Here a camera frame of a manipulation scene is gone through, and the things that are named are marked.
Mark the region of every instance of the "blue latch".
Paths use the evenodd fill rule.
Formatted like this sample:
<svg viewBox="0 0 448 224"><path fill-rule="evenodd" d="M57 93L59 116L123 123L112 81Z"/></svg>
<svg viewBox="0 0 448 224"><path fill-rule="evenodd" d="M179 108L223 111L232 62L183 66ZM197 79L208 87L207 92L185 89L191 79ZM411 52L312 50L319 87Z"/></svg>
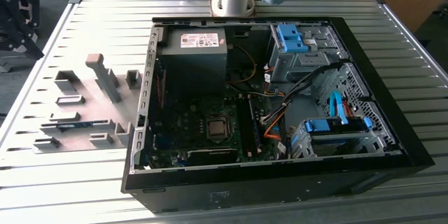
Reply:
<svg viewBox="0 0 448 224"><path fill-rule="evenodd" d="M331 96L329 96L329 116L339 116L343 124L348 123L345 113L344 113L343 96L340 92L337 91L332 91Z"/></svg>
<svg viewBox="0 0 448 224"><path fill-rule="evenodd" d="M293 146L297 140L299 140L299 136L296 135L296 137L292 139L291 146Z"/></svg>
<svg viewBox="0 0 448 224"><path fill-rule="evenodd" d="M307 132L329 131L329 125L325 119L315 119L305 122Z"/></svg>
<svg viewBox="0 0 448 224"><path fill-rule="evenodd" d="M301 33L296 25L280 24L277 25L279 38L284 43L285 52L308 52L308 46L301 41Z"/></svg>
<svg viewBox="0 0 448 224"><path fill-rule="evenodd" d="M364 124L367 126L367 128L373 128L373 123L372 123L372 120L369 118L364 118Z"/></svg>

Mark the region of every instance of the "metal mesh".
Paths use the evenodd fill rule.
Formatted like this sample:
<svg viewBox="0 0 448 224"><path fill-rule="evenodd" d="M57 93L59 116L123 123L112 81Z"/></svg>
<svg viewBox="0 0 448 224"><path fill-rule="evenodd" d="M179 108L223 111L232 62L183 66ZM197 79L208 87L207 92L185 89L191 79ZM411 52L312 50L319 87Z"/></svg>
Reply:
<svg viewBox="0 0 448 224"><path fill-rule="evenodd" d="M360 101L361 97L369 96L369 92L351 63L345 64L339 71L332 70L331 73L321 74L316 80L316 85L312 86L320 116L329 116L329 95L332 91L339 91L347 98L347 103L352 106L356 116L371 118L375 131L381 133L384 142L387 144L395 143L375 103Z"/></svg>

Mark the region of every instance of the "aluminum table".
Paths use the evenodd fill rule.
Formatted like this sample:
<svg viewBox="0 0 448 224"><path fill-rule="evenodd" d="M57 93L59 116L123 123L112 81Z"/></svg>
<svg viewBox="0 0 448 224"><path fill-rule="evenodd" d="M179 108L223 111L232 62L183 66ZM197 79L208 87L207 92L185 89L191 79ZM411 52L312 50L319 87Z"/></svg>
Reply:
<svg viewBox="0 0 448 224"><path fill-rule="evenodd" d="M429 169L351 197L153 215L120 192L124 148L32 152L39 118L29 114L49 106L48 71L84 61L87 50L104 54L115 72L143 69L152 17L208 12L208 0L71 0L0 129L0 222L448 223L448 77L388 6L373 0L289 0L277 7L257 2L257 15L345 18L433 157Z"/></svg>

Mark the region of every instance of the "black cable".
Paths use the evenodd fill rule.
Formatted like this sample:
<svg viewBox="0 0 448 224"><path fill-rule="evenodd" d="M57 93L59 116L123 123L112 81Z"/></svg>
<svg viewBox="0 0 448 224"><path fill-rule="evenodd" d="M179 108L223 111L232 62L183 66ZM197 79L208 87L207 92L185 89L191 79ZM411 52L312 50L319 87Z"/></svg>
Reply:
<svg viewBox="0 0 448 224"><path fill-rule="evenodd" d="M280 155L279 159L288 159L288 154L291 151L291 141L287 137L287 126L285 126L285 117L283 116L277 122L279 125L279 134L280 134L280 142L285 146L285 153Z"/></svg>
<svg viewBox="0 0 448 224"><path fill-rule="evenodd" d="M321 66L319 67L315 71L312 71L309 74L305 75L305 77L301 78L300 81L296 82L296 84L292 86L292 88L289 89L289 91L285 93L285 96L283 98L283 101L285 101L287 99L291 98L292 95L297 94L300 91L303 91L304 89L307 89L311 86L311 81L325 71L331 70L331 69L337 69L343 66L343 62L336 62L332 63L327 66Z"/></svg>
<svg viewBox="0 0 448 224"><path fill-rule="evenodd" d="M243 72L240 72L240 79L244 80L245 78L243 77ZM243 82L248 88L253 91L257 92L257 90L252 87L252 85L248 83L248 81Z"/></svg>
<svg viewBox="0 0 448 224"><path fill-rule="evenodd" d="M296 82L296 84L292 86L292 88L289 89L289 91L285 93L285 96L283 97L281 100L281 105L280 107L272 112L269 113L263 121L267 122L276 114L283 112L283 109L287 109L292 98L303 91L305 90L311 85L312 85L312 81L313 79L325 71L331 70L331 69L337 69L343 66L343 62L336 62L332 63L327 66L321 66L319 67L315 71L312 71L309 74L307 74L300 81Z"/></svg>
<svg viewBox="0 0 448 224"><path fill-rule="evenodd" d="M243 89L240 89L236 85L231 84L231 83L227 83L227 85L239 93L248 93L248 94L256 94L256 95L260 95L263 97L276 97L276 95L273 94L263 94L260 92L252 92L252 91L245 91Z"/></svg>

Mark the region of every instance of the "motherboard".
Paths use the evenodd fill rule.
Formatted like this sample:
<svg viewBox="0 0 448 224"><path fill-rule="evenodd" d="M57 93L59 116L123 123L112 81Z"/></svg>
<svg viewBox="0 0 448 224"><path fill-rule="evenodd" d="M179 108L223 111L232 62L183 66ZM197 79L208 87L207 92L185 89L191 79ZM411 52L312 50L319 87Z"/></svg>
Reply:
<svg viewBox="0 0 448 224"><path fill-rule="evenodd" d="M265 112L261 96L176 100L159 112L147 161L169 168L273 160L273 143L260 137Z"/></svg>

